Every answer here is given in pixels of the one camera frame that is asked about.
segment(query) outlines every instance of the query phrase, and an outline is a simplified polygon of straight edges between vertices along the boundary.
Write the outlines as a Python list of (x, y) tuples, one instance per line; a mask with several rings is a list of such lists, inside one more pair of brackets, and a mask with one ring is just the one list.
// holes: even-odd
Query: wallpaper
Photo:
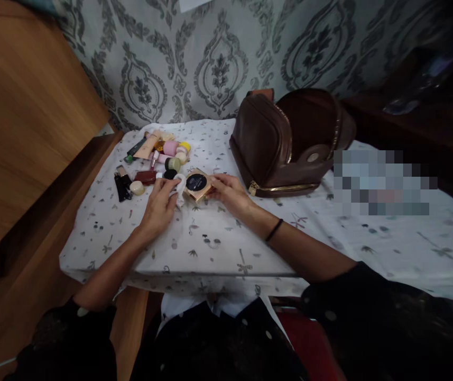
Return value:
[(415, 46), (444, 38), (442, 1), (54, 0), (62, 32), (129, 131), (235, 117), (251, 89), (305, 87), (339, 97), (378, 85)]

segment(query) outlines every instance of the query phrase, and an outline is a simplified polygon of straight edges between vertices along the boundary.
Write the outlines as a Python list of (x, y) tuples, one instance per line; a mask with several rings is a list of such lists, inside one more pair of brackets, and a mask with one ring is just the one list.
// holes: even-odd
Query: person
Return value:
[[(236, 177), (216, 174), (209, 198), (310, 283), (305, 314), (326, 332), (337, 379), (453, 379), (453, 311), (439, 298), (390, 282), (257, 206)], [(140, 225), (70, 301), (48, 311), (5, 380), (115, 380), (111, 300), (143, 249), (172, 220), (179, 180), (158, 179)], [(306, 369), (260, 299), (236, 316), (200, 303), (142, 340), (131, 380), (307, 380)]]

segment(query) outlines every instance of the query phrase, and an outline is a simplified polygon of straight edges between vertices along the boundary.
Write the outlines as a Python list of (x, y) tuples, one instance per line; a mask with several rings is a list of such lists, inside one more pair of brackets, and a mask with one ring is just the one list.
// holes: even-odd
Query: brown makeup bag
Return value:
[(345, 150), (356, 124), (339, 101), (320, 89), (301, 89), (274, 104), (274, 90), (247, 93), (238, 110), (230, 147), (252, 196), (311, 193)]

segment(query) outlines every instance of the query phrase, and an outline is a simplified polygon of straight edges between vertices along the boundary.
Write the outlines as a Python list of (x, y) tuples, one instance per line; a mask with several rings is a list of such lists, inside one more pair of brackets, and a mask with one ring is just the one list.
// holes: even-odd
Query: white tablecloth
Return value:
[[(191, 144), (190, 161), (206, 173), (239, 176), (228, 139), (235, 120), (151, 124), (127, 133), (103, 164), (77, 213), (61, 255), (62, 271), (85, 282), (140, 223), (148, 187), (142, 196), (119, 203), (114, 171), (123, 165), (131, 178), (147, 170), (147, 161), (126, 164), (126, 152), (145, 130), (160, 128)], [(374, 149), (354, 142), (350, 149)], [(156, 169), (163, 169), (158, 164)], [(432, 216), (334, 215), (333, 173), (306, 196), (253, 200), (261, 207), (345, 255), (363, 260), (390, 280), (453, 298), (453, 199), (438, 192)], [(186, 204), (167, 231), (140, 255), (125, 284), (182, 295), (241, 292), (300, 296), (307, 283), (262, 240), (244, 227), (219, 201)]]

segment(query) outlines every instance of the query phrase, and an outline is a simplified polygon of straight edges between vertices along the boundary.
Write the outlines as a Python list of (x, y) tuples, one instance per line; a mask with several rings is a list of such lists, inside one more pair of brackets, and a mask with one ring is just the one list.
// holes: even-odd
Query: wooden door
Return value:
[(55, 21), (0, 0), (0, 239), (107, 120)]

